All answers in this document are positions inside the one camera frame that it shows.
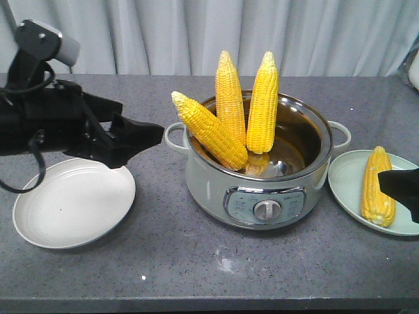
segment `plate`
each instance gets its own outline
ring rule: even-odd
[[[353,150],[338,156],[329,168],[329,185],[336,200],[343,209],[364,225],[396,236],[419,235],[419,224],[412,221],[410,211],[399,202],[396,202],[396,215],[393,224],[384,228],[377,226],[361,216],[361,192],[364,169],[372,150]],[[394,170],[416,169],[414,163],[388,154]]]
[[[37,188],[19,194],[13,207],[14,227],[26,241],[39,247],[85,245],[124,218],[135,192],[134,178],[125,167],[109,169],[92,160],[66,160],[49,167]]]

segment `silver knob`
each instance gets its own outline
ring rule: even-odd
[[[281,205],[274,200],[260,201],[253,208],[253,214],[260,220],[270,221],[281,214]]]

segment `white curtain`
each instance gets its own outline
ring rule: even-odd
[[[57,73],[214,75],[228,50],[241,75],[273,51],[282,76],[387,76],[419,34],[419,0],[0,0],[0,72],[26,18],[81,44]]]

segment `white plate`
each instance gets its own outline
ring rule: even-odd
[[[78,247],[112,230],[129,211],[135,193],[134,178],[125,167],[109,169],[92,160],[66,160],[49,167],[37,188],[17,197],[14,227],[40,247]]]

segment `pot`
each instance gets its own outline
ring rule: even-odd
[[[242,94],[247,116],[251,90]],[[215,113],[215,97],[203,105]],[[334,145],[331,129],[341,131],[345,142]],[[183,130],[182,145],[170,141],[175,130]],[[278,95],[275,134],[268,162],[257,172],[223,167],[182,122],[169,126],[164,139],[187,156],[186,184],[201,208],[231,226],[269,230],[302,219],[316,206],[332,156],[341,154],[351,141],[345,126],[326,121],[309,105],[284,94]],[[249,153],[251,158],[263,157]]]

